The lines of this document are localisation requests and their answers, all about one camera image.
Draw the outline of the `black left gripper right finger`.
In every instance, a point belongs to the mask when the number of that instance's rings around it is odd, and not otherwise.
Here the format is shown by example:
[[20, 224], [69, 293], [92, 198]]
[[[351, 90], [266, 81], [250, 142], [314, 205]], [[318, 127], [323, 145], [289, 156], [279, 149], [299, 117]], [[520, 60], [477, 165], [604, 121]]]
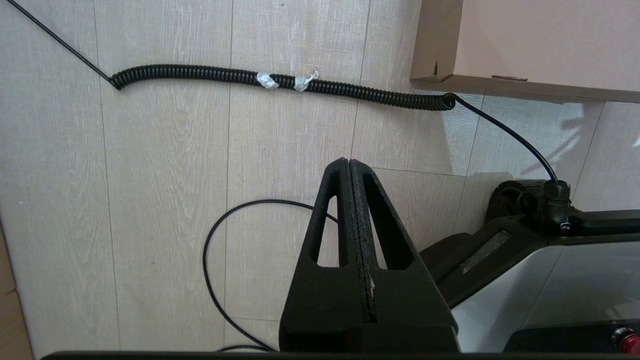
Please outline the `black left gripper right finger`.
[[362, 321], [354, 352], [457, 352], [458, 326], [374, 170], [350, 160]]

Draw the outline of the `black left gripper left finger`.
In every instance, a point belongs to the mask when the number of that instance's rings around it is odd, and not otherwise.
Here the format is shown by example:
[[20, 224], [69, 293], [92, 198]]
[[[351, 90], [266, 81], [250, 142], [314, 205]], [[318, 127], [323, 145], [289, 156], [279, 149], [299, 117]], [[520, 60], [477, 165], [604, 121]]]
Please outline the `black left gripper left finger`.
[[[338, 260], [318, 264], [332, 198], [337, 201]], [[339, 158], [325, 168], [279, 321], [282, 352], [343, 352], [346, 333], [372, 320], [368, 269], [362, 253], [354, 178]]]

